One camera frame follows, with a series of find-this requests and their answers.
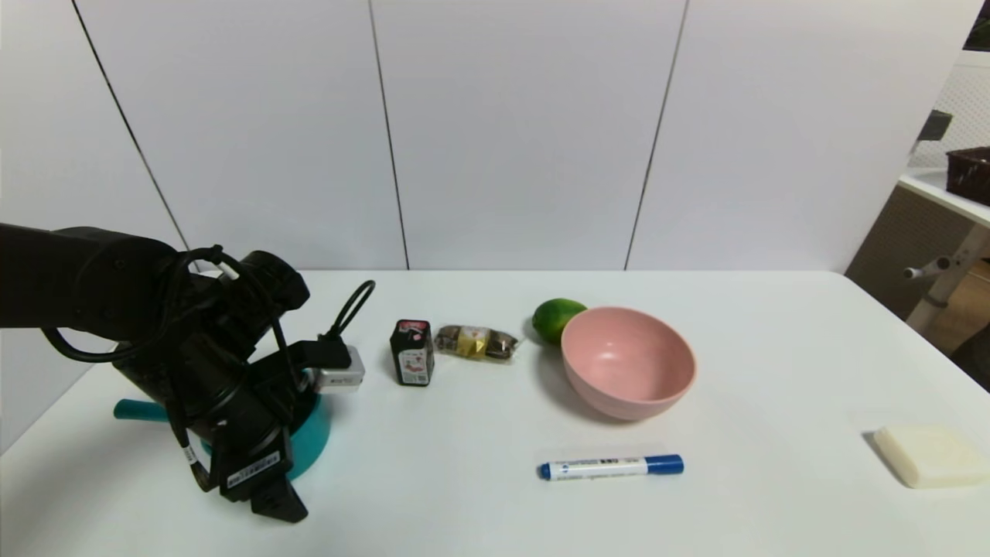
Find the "pink bowl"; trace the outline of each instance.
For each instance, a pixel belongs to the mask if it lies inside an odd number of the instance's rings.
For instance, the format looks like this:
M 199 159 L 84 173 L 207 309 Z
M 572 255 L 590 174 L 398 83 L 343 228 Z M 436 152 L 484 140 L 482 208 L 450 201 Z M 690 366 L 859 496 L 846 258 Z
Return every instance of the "pink bowl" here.
M 574 390 L 620 419 L 657 415 L 694 383 L 694 355 L 684 339 L 663 321 L 633 309 L 578 313 L 564 327 L 560 348 Z

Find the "brown basket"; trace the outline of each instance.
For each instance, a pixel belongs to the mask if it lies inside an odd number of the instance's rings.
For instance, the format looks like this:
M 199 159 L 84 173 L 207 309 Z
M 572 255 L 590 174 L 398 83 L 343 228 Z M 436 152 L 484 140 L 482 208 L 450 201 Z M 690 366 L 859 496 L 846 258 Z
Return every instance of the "brown basket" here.
M 949 192 L 990 205 L 990 147 L 949 151 Z

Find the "blue marker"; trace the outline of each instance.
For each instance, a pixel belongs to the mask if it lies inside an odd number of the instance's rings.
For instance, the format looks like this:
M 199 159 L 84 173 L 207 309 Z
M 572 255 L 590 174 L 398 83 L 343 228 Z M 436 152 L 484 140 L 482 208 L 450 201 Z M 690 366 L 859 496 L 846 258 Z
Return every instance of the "blue marker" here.
M 684 472 L 684 461 L 680 455 L 567 460 L 540 465 L 540 477 L 550 481 L 645 476 L 646 474 L 680 474 L 682 472 Z

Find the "green lime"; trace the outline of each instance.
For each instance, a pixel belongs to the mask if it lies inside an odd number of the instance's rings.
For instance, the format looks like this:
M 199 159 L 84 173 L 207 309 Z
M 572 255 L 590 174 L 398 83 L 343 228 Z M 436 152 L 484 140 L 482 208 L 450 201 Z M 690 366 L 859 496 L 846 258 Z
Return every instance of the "green lime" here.
M 560 346 L 560 334 L 571 317 L 584 311 L 583 303 L 567 298 L 554 298 L 540 304 L 533 312 L 533 328 L 553 346 Z

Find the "white soap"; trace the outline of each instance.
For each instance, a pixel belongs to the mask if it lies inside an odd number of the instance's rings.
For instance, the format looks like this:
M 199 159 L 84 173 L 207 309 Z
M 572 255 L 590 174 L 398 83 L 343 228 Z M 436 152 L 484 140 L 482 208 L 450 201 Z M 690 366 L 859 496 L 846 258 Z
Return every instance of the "white soap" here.
M 874 433 L 873 440 L 901 481 L 916 490 L 990 479 L 990 460 L 948 427 L 889 425 Z

